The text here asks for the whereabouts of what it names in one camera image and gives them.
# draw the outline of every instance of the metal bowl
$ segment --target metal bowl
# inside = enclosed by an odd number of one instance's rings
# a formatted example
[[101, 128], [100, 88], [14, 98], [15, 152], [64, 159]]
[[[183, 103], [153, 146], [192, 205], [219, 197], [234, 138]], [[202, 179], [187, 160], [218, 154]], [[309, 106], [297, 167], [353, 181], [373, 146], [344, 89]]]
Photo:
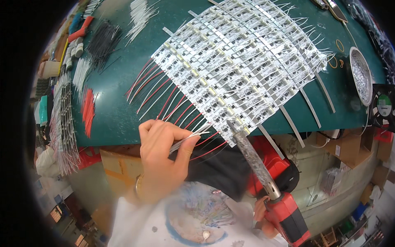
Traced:
[[362, 53], [354, 46], [350, 48], [348, 59], [358, 96], [364, 106], [369, 106], [372, 102], [373, 92], [372, 75], [369, 66]]

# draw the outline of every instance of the person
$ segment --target person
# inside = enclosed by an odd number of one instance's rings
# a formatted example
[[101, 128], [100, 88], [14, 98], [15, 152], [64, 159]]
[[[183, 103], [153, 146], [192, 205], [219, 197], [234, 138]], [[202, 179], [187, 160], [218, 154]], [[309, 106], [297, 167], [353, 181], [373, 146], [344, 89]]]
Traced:
[[[204, 168], [211, 160], [220, 163], [222, 158], [216, 156], [203, 159], [192, 171], [190, 158], [199, 136], [185, 139], [192, 132], [161, 120], [142, 123], [139, 133], [144, 173], [118, 200], [109, 247], [288, 245], [264, 218], [267, 197], [258, 200], [254, 210], [240, 202], [246, 183], [237, 183], [242, 180], [237, 176], [251, 171], [238, 149], [221, 156], [232, 159], [225, 161], [226, 166]], [[174, 160], [170, 159], [170, 147], [183, 139]]]

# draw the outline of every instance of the hand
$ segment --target hand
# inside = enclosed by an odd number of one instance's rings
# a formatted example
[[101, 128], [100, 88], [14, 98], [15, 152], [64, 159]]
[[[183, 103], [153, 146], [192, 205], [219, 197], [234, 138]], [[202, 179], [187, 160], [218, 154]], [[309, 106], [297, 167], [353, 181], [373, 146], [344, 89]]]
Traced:
[[156, 203], [177, 189], [188, 175], [188, 164], [195, 144], [200, 136], [185, 140], [175, 161], [168, 159], [175, 140], [182, 140], [192, 134], [172, 123], [148, 120], [139, 126], [140, 155], [144, 168], [139, 195], [145, 203]]
[[278, 230], [274, 227], [272, 223], [265, 219], [266, 207], [264, 201], [268, 198], [268, 196], [264, 196], [263, 198], [255, 202], [254, 220], [258, 221], [255, 225], [255, 228], [262, 229], [263, 233], [268, 238], [274, 238], [278, 234]]

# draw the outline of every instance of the green work surface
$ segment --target green work surface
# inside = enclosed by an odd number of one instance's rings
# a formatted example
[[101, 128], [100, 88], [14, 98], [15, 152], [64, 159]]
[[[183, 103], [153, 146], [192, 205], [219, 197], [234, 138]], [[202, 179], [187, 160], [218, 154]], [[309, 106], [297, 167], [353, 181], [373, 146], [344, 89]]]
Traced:
[[[89, 30], [92, 30], [92, 32], [89, 32], [85, 37], [84, 47], [87, 47], [92, 37], [93, 30], [100, 22], [100, 17], [109, 19], [112, 24], [119, 25], [123, 31], [122, 36], [125, 36], [131, 29], [131, 26], [128, 26], [130, 22], [130, 2], [130, 0], [103, 1], [101, 6], [93, 14], [95, 19], [89, 27]], [[156, 0], [148, 0], [148, 2], [149, 4], [153, 4]], [[322, 127], [321, 129], [318, 128], [306, 101], [301, 93], [298, 93], [285, 104], [285, 108], [297, 129], [299, 132], [307, 132], [363, 126], [367, 118], [366, 107], [360, 103], [355, 87], [350, 85], [350, 80], [348, 80], [346, 74], [346, 67], [340, 68], [339, 59], [346, 61], [344, 57], [348, 56], [348, 51], [350, 47], [353, 46], [352, 39], [347, 30], [343, 27], [342, 23], [333, 18], [329, 11], [318, 9], [309, 0], [280, 0], [277, 1], [276, 4], [288, 2], [292, 2], [292, 4], [297, 7], [289, 12], [292, 18], [309, 17], [305, 26], [314, 25], [317, 30], [313, 36], [321, 32], [321, 37], [325, 37], [324, 41], [317, 45], [317, 48], [323, 49], [329, 47], [331, 51], [337, 53], [336, 58], [338, 60], [338, 67], [336, 69], [332, 69], [328, 66], [327, 72], [320, 72], [321, 78], [335, 106], [336, 113], [332, 113], [319, 82], [314, 80], [307, 84], [304, 90], [318, 115]], [[340, 1], [338, 1], [338, 5], [349, 21], [348, 28], [369, 64], [373, 80], [376, 83], [385, 83], [382, 63], [376, 55], [365, 30], [351, 18]], [[156, 118], [171, 90], [168, 90], [163, 97], [156, 102], [141, 121], [139, 121], [139, 118], [147, 107], [145, 106], [142, 113], [139, 113], [139, 115], [136, 115], [136, 111], [147, 92], [143, 94], [139, 100], [134, 100], [131, 105], [126, 101], [126, 96], [124, 96], [125, 92], [130, 88], [150, 56], [168, 39], [169, 36], [162, 28], [167, 27], [174, 32], [185, 20], [190, 21], [193, 18], [188, 14], [189, 10], [200, 14], [210, 6], [212, 6], [212, 4], [207, 0], [161, 0], [156, 4], [156, 7], [160, 10], [159, 14], [149, 21], [148, 25], [137, 38], [126, 47], [125, 44], [128, 38], [122, 39], [119, 42], [117, 48], [108, 59], [106, 66], [110, 65], [119, 56], [121, 57], [101, 74], [98, 74], [97, 71], [93, 71], [85, 81], [85, 85], [92, 88], [95, 94], [99, 93], [96, 99], [95, 116], [92, 123], [90, 138], [87, 138], [85, 135], [85, 125], [82, 122], [82, 116], [80, 114], [81, 103], [77, 102], [77, 97], [74, 97], [73, 118], [78, 146], [140, 143], [138, 133], [139, 124], [148, 119]], [[339, 39], [343, 43], [344, 52], [340, 52], [336, 47], [336, 39]], [[181, 96], [182, 93], [178, 95], [175, 102], [178, 102]], [[185, 108], [180, 108], [177, 111], [172, 118], [173, 122], [183, 112], [183, 109]], [[197, 111], [188, 119], [192, 120], [196, 115]], [[270, 119], [265, 121], [263, 126], [269, 134], [293, 132], [281, 111], [278, 111]], [[258, 129], [252, 132], [252, 135], [259, 134], [261, 134], [261, 132]]]

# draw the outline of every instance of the white circuit board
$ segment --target white circuit board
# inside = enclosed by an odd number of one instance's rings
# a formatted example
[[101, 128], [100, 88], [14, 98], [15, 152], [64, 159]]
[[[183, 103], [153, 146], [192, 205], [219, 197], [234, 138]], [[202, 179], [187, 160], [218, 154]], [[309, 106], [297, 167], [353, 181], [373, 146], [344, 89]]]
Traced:
[[250, 134], [326, 66], [303, 27], [270, 1], [189, 13], [174, 34], [164, 28], [171, 37], [151, 57], [231, 147], [226, 120]]

